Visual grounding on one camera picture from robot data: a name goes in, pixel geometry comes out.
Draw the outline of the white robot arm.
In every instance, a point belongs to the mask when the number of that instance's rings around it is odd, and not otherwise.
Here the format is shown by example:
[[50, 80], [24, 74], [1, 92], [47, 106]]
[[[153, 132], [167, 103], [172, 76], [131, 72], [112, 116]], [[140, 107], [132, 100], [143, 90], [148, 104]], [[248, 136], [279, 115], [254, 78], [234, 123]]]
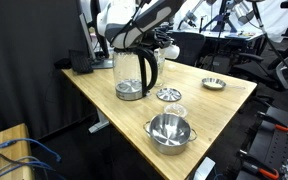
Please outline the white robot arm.
[[138, 46], [144, 34], [175, 15], [184, 0], [110, 0], [97, 15], [97, 30], [111, 46]]

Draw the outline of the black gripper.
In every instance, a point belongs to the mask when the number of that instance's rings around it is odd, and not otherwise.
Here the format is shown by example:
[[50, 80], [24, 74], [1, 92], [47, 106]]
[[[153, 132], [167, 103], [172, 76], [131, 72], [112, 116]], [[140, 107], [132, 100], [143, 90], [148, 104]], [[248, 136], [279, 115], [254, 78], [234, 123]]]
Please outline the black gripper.
[[163, 30], [154, 29], [143, 36], [143, 44], [155, 48], [169, 47], [173, 39]]

